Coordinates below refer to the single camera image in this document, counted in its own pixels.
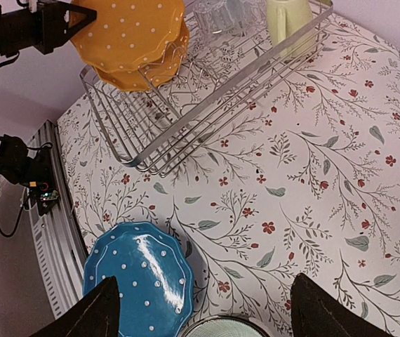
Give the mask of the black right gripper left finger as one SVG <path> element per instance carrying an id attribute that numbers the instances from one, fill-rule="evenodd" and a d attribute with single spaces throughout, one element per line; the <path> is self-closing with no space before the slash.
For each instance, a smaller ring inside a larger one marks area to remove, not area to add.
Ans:
<path id="1" fill-rule="evenodd" d="M 47 336 L 119 335 L 120 300 L 116 277 L 107 277 L 63 316 L 34 333 Z"/>

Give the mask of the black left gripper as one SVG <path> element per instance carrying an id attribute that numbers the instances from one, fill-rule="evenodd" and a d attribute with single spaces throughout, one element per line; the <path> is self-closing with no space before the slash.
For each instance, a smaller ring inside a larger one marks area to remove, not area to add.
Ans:
<path id="1" fill-rule="evenodd" d="M 97 11 L 63 1 L 19 1 L 3 13 L 0 4 L 0 68 L 14 63 L 23 49 L 46 55 L 63 46 L 97 19 Z"/>

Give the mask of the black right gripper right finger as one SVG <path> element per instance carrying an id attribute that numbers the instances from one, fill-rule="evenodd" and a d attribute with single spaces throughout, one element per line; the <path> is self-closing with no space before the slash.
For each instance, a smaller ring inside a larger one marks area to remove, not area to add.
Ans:
<path id="1" fill-rule="evenodd" d="M 295 337 L 389 335 L 339 304 L 304 273 L 296 275 L 291 287 L 291 324 Z"/>

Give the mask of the mustard yellow plate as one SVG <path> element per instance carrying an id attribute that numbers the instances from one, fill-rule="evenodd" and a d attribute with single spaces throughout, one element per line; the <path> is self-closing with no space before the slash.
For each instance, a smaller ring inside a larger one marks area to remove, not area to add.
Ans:
<path id="1" fill-rule="evenodd" d="M 186 58 L 188 44 L 189 29 L 185 22 L 182 22 L 179 36 L 168 44 L 159 60 L 143 64 L 133 71 L 106 73 L 96 67 L 94 70 L 103 82 L 115 86 L 120 91 L 148 91 L 151 86 L 156 88 L 170 81 L 178 73 Z"/>
<path id="2" fill-rule="evenodd" d="M 97 12 L 71 42 L 80 58 L 106 73 L 134 71 L 162 57 L 178 37 L 185 4 L 178 0 L 92 0 L 71 4 Z"/>

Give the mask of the blue bottom plate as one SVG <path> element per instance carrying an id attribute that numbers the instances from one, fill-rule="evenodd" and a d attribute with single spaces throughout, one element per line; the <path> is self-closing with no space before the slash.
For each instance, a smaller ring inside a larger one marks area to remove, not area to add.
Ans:
<path id="1" fill-rule="evenodd" d="M 177 239 L 148 222 L 118 223 L 94 243 L 83 294 L 119 288 L 119 336 L 177 336 L 193 313 L 194 273 Z"/>

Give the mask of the teal ceramic bowl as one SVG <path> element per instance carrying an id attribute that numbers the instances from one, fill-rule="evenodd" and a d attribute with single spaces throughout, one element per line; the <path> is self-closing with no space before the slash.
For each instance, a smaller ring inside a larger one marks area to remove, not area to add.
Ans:
<path id="1" fill-rule="evenodd" d="M 215 315 L 202 319 L 182 333 L 184 337 L 265 337 L 269 334 L 245 316 Z"/>

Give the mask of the clear drinking glass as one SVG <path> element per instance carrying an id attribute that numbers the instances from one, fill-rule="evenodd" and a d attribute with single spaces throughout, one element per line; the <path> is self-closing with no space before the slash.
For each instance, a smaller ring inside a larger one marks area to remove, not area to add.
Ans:
<path id="1" fill-rule="evenodd" d="M 242 8 L 240 1 L 200 0 L 194 2 L 193 13 L 204 34 L 219 34 L 236 27 Z"/>

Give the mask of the pale green mug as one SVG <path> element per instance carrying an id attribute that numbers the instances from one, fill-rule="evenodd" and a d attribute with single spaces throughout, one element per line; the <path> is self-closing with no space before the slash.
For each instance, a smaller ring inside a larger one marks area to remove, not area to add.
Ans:
<path id="1" fill-rule="evenodd" d="M 314 19 L 311 6 L 307 0 L 268 0 L 266 5 L 266 21 L 273 46 L 291 37 L 299 29 Z M 288 60 L 302 56 L 313 47 L 314 32 L 303 34 L 292 46 L 281 52 L 280 56 L 288 56 Z"/>

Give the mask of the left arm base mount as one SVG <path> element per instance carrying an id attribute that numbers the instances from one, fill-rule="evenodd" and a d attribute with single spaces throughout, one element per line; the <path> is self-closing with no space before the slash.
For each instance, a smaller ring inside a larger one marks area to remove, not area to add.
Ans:
<path id="1" fill-rule="evenodd" d="M 51 150 L 53 143 L 46 142 L 30 147 L 17 136 L 0 136 L 0 175 L 12 185 L 27 189 L 27 196 L 21 202 L 20 210 L 11 232 L 6 233 L 0 225 L 2 237 L 11 238 L 17 232 L 22 212 L 28 203 L 37 205 L 38 214 L 44 216 L 60 198 L 53 173 Z"/>

